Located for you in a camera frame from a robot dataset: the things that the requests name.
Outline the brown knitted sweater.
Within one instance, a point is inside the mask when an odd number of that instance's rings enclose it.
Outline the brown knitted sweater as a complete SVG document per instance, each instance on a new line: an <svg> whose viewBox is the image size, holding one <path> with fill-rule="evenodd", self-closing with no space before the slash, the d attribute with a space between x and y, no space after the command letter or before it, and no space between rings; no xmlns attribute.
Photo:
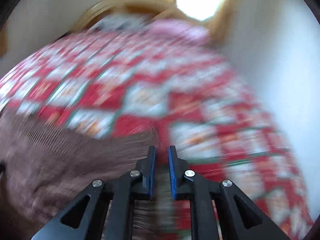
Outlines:
<svg viewBox="0 0 320 240"><path fill-rule="evenodd" d="M154 146L155 127L94 139L6 110L1 114L1 239L33 239L96 179L110 181L133 170ZM172 239L174 212L167 169L155 163L153 199L137 200L131 239Z"/></svg>

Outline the cream wooden headboard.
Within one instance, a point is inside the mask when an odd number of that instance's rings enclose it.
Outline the cream wooden headboard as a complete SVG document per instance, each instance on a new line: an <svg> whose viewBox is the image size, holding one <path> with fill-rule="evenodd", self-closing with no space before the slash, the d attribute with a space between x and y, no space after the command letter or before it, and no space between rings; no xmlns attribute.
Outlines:
<svg viewBox="0 0 320 240"><path fill-rule="evenodd" d="M86 10L69 30L79 33L97 23L108 14L143 14L152 20L175 18L196 23L181 12L176 4L165 0L101 0Z"/></svg>

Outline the red patchwork teddy bedspread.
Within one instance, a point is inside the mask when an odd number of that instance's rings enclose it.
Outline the red patchwork teddy bedspread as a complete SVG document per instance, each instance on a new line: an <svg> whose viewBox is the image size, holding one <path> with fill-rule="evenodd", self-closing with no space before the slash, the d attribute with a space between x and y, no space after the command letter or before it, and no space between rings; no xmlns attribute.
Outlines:
<svg viewBox="0 0 320 240"><path fill-rule="evenodd" d="M170 197L167 148L204 177L230 179L291 239L312 220L304 179L270 113L225 57L180 38L86 31L44 46L1 77L1 105L96 139L158 135L159 201L135 239L190 239L189 204Z"/></svg>

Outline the pink pillow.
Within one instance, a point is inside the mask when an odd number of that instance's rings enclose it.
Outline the pink pillow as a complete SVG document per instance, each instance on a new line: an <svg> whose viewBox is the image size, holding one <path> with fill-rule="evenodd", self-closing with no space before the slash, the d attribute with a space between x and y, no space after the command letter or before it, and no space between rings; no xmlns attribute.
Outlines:
<svg viewBox="0 0 320 240"><path fill-rule="evenodd" d="M182 40L200 45L207 44L210 41L210 33L207 28L184 20L155 20L148 25L148 31L156 35L181 38Z"/></svg>

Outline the grey patterned pillow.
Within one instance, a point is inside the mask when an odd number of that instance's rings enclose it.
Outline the grey patterned pillow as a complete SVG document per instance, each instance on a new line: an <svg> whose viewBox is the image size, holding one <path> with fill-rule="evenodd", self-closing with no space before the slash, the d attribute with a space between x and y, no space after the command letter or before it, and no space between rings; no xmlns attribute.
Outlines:
<svg viewBox="0 0 320 240"><path fill-rule="evenodd" d="M109 14L89 28L90 31L140 30L150 22L149 15Z"/></svg>

